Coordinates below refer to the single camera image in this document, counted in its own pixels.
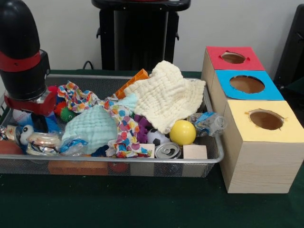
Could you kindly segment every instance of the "white wall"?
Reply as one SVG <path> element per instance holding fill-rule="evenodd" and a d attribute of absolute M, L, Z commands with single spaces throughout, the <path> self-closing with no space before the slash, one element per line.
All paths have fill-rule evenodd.
<path fill-rule="evenodd" d="M 180 12 L 174 63 L 201 71 L 205 46 L 251 46 L 275 76 L 286 38 L 302 0 L 192 0 Z"/>
<path fill-rule="evenodd" d="M 101 68 L 99 9 L 90 0 L 24 0 L 35 18 L 52 69 Z M 273 77 L 301 0 L 192 0 L 180 12 L 174 63 L 201 71 L 204 48 L 252 46 Z"/>

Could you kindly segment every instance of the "yellow ball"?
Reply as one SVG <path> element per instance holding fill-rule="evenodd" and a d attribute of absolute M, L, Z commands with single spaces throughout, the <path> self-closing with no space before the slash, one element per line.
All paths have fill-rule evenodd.
<path fill-rule="evenodd" d="M 170 139 L 179 146 L 190 145 L 196 138 L 196 130 L 192 123 L 186 120 L 178 120 L 170 131 Z"/>

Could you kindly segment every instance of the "black cable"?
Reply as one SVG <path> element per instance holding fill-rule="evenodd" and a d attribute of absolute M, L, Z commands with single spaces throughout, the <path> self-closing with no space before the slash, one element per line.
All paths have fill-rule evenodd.
<path fill-rule="evenodd" d="M 86 67 L 87 64 L 90 64 L 91 69 L 94 70 L 93 64 L 89 60 L 85 62 L 84 66 L 82 67 L 83 70 L 85 69 L 85 67 Z"/>

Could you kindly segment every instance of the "red band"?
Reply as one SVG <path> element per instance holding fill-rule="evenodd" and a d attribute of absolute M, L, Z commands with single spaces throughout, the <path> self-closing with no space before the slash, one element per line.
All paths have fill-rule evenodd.
<path fill-rule="evenodd" d="M 40 62 L 40 52 L 34 56 L 24 59 L 13 59 L 0 51 L 0 70 L 6 72 L 20 72 L 33 68 Z"/>

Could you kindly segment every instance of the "orange toy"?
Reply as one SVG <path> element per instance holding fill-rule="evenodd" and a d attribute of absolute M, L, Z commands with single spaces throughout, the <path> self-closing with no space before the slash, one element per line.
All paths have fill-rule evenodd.
<path fill-rule="evenodd" d="M 134 82 L 138 80 L 148 79 L 148 73 L 144 69 L 142 69 L 140 72 L 138 72 L 133 78 L 131 78 L 126 84 L 123 85 L 117 92 L 115 93 L 116 97 L 118 99 L 125 98 L 124 89 L 128 87 L 129 85 L 132 85 Z"/>

